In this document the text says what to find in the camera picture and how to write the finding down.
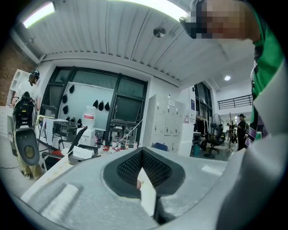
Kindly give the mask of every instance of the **fluorescent light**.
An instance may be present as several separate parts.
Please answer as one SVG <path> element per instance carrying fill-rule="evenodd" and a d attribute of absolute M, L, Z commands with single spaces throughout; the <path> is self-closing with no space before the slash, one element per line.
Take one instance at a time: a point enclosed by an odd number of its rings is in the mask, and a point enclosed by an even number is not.
<path fill-rule="evenodd" d="M 150 8 L 156 9 L 169 15 L 175 20 L 179 21 L 180 17 L 185 17 L 187 12 L 181 9 L 179 6 L 169 2 L 168 0 L 118 0 L 125 2 L 133 2 L 141 5 L 146 5 Z"/>
<path fill-rule="evenodd" d="M 30 17 L 28 17 L 23 24 L 26 28 L 28 28 L 33 23 L 37 22 L 39 19 L 45 17 L 46 15 L 53 13 L 55 11 L 53 3 L 49 2 L 48 4 L 44 5 L 41 9 L 37 10 L 33 13 Z"/>

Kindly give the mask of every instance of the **white locker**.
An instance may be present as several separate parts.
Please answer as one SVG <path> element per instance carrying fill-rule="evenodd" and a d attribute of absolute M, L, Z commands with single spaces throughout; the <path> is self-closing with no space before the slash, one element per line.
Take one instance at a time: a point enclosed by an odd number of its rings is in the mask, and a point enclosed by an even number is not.
<path fill-rule="evenodd" d="M 174 126 L 174 136 L 181 136 L 182 133 L 182 121 L 180 118 L 175 118 L 175 126 Z"/>
<path fill-rule="evenodd" d="M 167 116 L 175 117 L 176 109 L 175 106 L 167 105 Z"/>
<path fill-rule="evenodd" d="M 162 98 L 162 97 L 156 97 L 156 103 L 155 103 L 155 111 L 158 114 L 167 115 L 168 113 L 168 99 Z"/>
<path fill-rule="evenodd" d="M 163 114 L 155 114 L 152 134 L 163 135 L 165 128 L 166 116 Z"/>
<path fill-rule="evenodd" d="M 175 118 L 183 119 L 184 106 L 180 102 L 175 102 Z"/>
<path fill-rule="evenodd" d="M 166 124 L 164 135 L 171 136 L 174 133 L 174 126 L 175 126 L 175 118 L 174 117 L 166 117 Z"/>
<path fill-rule="evenodd" d="M 178 153 L 182 123 L 182 103 L 155 94 L 149 98 L 142 146 L 151 147 L 158 142 L 168 147 L 169 152 Z"/>

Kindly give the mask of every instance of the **brick wall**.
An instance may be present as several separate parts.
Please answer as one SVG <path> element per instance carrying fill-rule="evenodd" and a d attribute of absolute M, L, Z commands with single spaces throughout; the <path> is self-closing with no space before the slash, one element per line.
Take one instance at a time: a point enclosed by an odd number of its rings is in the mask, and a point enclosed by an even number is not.
<path fill-rule="evenodd" d="M 0 50 L 0 106 L 5 106 L 7 95 L 17 69 L 31 72 L 36 64 L 9 38 Z"/>

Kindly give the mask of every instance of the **white floor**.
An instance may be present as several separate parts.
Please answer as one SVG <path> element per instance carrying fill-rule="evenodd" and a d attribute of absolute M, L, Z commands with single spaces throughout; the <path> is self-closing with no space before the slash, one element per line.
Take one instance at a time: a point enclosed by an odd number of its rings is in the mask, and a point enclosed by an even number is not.
<path fill-rule="evenodd" d="M 0 179 L 9 192 L 21 197 L 35 183 L 35 180 L 27 180 L 17 166 L 18 161 L 12 153 L 9 139 L 0 136 Z"/>

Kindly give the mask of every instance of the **white table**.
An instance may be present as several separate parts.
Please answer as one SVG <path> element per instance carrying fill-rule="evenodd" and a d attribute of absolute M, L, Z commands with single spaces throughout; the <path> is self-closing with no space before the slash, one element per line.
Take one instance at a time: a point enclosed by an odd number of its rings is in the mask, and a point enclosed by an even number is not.
<path fill-rule="evenodd" d="M 69 164 L 68 156 L 64 156 L 60 161 L 58 161 L 50 170 L 44 173 L 22 196 L 21 200 L 25 203 L 44 185 L 52 181 L 68 169 L 73 167 Z"/>

